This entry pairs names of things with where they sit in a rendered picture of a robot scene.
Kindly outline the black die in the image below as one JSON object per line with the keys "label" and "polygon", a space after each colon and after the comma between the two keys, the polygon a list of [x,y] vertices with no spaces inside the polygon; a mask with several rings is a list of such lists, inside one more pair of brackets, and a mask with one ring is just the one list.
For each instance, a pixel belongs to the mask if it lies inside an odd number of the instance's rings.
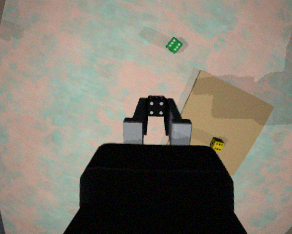
{"label": "black die", "polygon": [[148,96],[148,116],[165,116],[165,96]]}

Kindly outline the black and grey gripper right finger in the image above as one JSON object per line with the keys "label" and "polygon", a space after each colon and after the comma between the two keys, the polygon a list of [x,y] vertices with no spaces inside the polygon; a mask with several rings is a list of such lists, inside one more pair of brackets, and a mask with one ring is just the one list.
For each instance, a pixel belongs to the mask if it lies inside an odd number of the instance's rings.
{"label": "black and grey gripper right finger", "polygon": [[192,123],[182,119],[173,98],[165,98],[164,126],[170,145],[190,145]]}

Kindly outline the dark green die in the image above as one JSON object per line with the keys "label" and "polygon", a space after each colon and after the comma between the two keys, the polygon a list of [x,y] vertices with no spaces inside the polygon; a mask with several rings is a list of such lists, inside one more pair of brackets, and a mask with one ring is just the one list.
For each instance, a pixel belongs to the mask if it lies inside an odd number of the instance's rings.
{"label": "dark green die", "polygon": [[170,42],[166,45],[166,48],[169,49],[173,54],[175,54],[183,44],[173,37]]}

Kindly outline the yellow die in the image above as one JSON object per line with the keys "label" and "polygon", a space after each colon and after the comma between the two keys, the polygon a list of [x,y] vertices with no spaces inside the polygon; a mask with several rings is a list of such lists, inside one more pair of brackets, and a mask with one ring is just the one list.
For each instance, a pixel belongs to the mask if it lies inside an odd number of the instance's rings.
{"label": "yellow die", "polygon": [[224,144],[225,143],[221,139],[213,137],[210,143],[210,147],[214,148],[215,151],[221,152]]}

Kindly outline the tan flat mat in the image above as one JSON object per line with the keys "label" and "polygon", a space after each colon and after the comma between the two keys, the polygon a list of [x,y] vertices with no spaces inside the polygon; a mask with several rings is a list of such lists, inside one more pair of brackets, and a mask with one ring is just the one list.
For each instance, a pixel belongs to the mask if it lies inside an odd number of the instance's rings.
{"label": "tan flat mat", "polygon": [[181,112],[190,119],[190,145],[225,144],[216,151],[234,176],[267,122],[274,106],[200,70]]}

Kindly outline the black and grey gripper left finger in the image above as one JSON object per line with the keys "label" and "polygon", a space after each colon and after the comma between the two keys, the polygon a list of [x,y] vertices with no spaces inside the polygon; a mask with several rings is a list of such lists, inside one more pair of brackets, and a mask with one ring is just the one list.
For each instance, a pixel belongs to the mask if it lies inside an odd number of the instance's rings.
{"label": "black and grey gripper left finger", "polygon": [[144,144],[148,125],[148,98],[139,98],[133,118],[123,121],[124,144]]}

